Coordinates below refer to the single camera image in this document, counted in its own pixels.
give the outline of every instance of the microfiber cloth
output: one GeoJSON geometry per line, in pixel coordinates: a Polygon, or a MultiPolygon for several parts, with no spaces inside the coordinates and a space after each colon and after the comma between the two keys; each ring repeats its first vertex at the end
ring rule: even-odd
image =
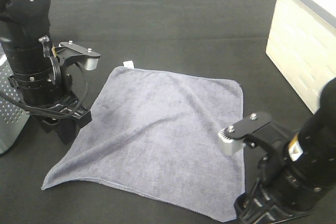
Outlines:
{"type": "Polygon", "coordinates": [[[91,113],[42,190],[86,180],[222,222],[236,218],[243,151],[224,156],[217,133],[243,116],[237,82],[117,67],[91,113]]]}

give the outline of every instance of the black table surface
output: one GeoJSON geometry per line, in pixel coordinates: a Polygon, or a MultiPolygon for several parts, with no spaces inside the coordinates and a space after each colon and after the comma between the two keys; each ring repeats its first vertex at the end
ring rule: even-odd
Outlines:
{"type": "MultiPolygon", "coordinates": [[[[265,54],[276,0],[52,0],[51,36],[102,54],[87,72],[90,107],[109,73],[135,67],[233,79],[244,92],[244,115],[267,111],[298,129],[310,111],[265,54]]],[[[75,68],[74,90],[83,91],[75,68]]],[[[216,223],[189,210],[91,182],[41,191],[47,172],[66,154],[55,133],[30,118],[0,156],[0,223],[216,223]]],[[[245,150],[246,188],[262,151],[245,150]]],[[[290,223],[335,223],[333,190],[308,217],[290,223]]]]}

